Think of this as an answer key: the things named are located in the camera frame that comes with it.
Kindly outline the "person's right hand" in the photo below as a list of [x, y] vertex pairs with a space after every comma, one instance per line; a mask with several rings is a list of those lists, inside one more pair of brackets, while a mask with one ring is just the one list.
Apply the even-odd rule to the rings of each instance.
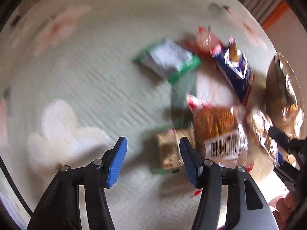
[[298, 205], [297, 196], [294, 192], [289, 192], [286, 196], [280, 195], [275, 197], [268, 205], [278, 228], [285, 229], [292, 213]]

